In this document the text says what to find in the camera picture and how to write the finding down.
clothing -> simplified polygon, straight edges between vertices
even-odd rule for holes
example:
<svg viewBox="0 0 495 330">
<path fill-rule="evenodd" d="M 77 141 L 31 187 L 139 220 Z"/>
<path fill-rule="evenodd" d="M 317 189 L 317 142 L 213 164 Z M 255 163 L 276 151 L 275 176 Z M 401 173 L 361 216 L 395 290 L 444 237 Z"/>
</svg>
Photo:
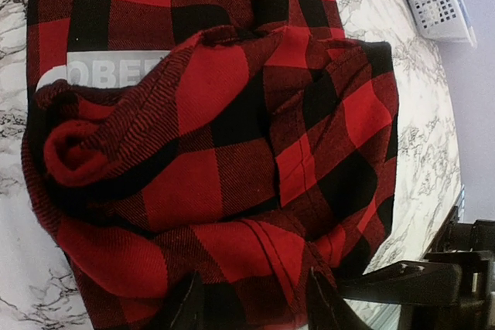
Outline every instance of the clothing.
<svg viewBox="0 0 495 330">
<path fill-rule="evenodd" d="M 67 52 L 171 50 L 139 84 L 41 76 Z M 306 323 L 306 278 L 362 274 L 391 231 L 386 43 L 335 0 L 29 0 L 22 164 L 90 319 L 141 329 L 204 282 L 208 329 Z"/>
</svg>

red and black plaid shirt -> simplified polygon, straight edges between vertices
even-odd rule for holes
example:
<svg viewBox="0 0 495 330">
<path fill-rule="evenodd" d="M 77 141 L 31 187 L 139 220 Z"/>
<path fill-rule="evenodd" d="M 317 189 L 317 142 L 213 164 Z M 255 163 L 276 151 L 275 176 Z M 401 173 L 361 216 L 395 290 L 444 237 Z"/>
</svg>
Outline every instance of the red and black plaid shirt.
<svg viewBox="0 0 495 330">
<path fill-rule="evenodd" d="M 137 86 L 36 90 L 81 50 L 172 50 Z M 310 267 L 362 274 L 391 231 L 387 44 L 335 0 L 29 0 L 22 162 L 98 330 L 143 328 L 199 271 L 208 329 L 306 321 Z"/>
</svg>

checkered cloth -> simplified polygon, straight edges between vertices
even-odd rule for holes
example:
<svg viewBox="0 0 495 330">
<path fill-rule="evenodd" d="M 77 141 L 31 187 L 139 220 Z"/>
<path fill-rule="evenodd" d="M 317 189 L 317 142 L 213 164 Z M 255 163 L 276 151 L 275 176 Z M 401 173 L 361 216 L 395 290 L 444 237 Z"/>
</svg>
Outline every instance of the checkered cloth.
<svg viewBox="0 0 495 330">
<path fill-rule="evenodd" d="M 170 49 L 137 86 L 39 78 L 81 50 Z M 22 163 L 97 330 L 142 329 L 197 271 L 208 329 L 306 322 L 311 267 L 362 274 L 391 231 L 386 43 L 335 0 L 29 0 Z"/>
</svg>

